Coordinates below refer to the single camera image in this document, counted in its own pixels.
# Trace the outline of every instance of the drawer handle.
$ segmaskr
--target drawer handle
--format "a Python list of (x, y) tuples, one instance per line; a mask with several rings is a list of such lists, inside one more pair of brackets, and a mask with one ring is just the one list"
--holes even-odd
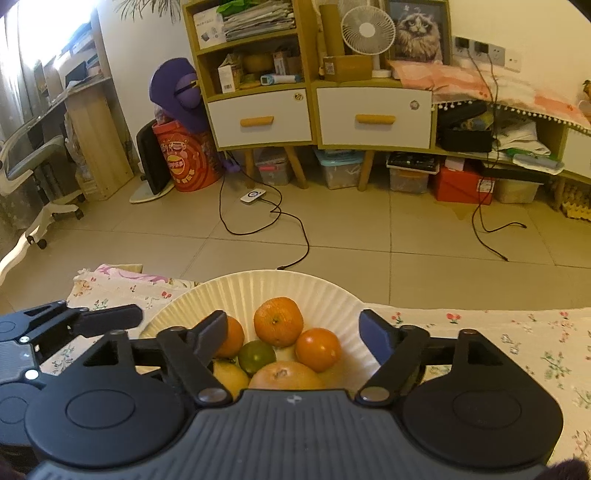
[(360, 124), (369, 125), (392, 125), (396, 121), (396, 117), (393, 115), (355, 115), (355, 120)]
[(271, 125), (274, 116), (256, 116), (254, 118), (243, 118), (240, 120), (241, 127), (262, 127), (264, 125)]

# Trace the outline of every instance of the wall outlet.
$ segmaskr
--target wall outlet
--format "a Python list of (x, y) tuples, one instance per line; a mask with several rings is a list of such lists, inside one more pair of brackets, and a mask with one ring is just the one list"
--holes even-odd
[(516, 50), (505, 52), (505, 68), (519, 73), (521, 71), (521, 53)]
[[(476, 51), (475, 44), (477, 40), (468, 39), (469, 47), (459, 47), (460, 41), (457, 40), (458, 38), (462, 39), (463, 37), (453, 37), (452, 39), (452, 54), (457, 55), (458, 57), (462, 57), (465, 59), (469, 59), (470, 56), (479, 63), (488, 64), (488, 56), (486, 53), (480, 53)], [(499, 47), (497, 45), (493, 45), (492, 43), (484, 43), (484, 45), (488, 45), (488, 55), (491, 57), (493, 65), (498, 65), (499, 67), (505, 66), (505, 49), (503, 47)]]

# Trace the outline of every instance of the framed cat picture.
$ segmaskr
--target framed cat picture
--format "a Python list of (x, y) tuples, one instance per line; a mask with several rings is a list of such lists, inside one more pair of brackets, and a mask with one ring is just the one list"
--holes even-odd
[(387, 5), (396, 25), (391, 59), (450, 65), (452, 38), (446, 0), (389, 0)]

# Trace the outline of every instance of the white chair base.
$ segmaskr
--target white chair base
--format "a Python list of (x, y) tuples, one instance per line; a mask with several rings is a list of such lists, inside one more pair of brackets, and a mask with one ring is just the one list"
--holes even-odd
[(25, 254), (31, 246), (29, 240), (32, 239), (34, 243), (38, 243), (47, 233), (47, 228), (55, 222), (54, 213), (70, 213), (79, 210), (78, 205), (68, 205), (67, 202), (72, 202), (81, 193), (80, 190), (76, 190), (74, 193), (58, 199), (57, 203), (50, 202), (43, 206), (35, 221), (19, 237), (16, 246), (0, 260), (0, 286), (4, 283), (7, 273), (25, 258)]

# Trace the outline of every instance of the cabinet leg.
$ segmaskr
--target cabinet leg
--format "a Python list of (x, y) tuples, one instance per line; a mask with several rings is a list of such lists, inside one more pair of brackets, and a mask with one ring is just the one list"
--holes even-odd
[(360, 192), (364, 192), (368, 186), (369, 174), (371, 173), (371, 167), (374, 164), (375, 150), (366, 150), (363, 156), (363, 164), (361, 165), (361, 174), (359, 175), (359, 185), (357, 189)]
[(554, 210), (560, 210), (560, 205), (562, 205), (562, 197), (564, 194), (564, 186), (566, 184), (566, 179), (564, 177), (558, 178), (558, 183), (556, 184), (556, 190), (554, 191)]
[(246, 160), (246, 175), (248, 175), (248, 177), (250, 177), (250, 179), (248, 177), (246, 178), (246, 186), (250, 189), (253, 189), (255, 187), (255, 182), (254, 182), (254, 180), (251, 180), (251, 179), (253, 179), (255, 177), (254, 150), (251, 148), (245, 150), (244, 157)]
[(287, 158), (291, 163), (291, 168), (294, 171), (300, 188), (308, 188), (308, 181), (306, 180), (306, 175), (304, 175), (304, 170), (301, 168), (300, 159), (297, 158), (296, 149), (294, 147), (285, 147), (285, 153), (287, 154)]

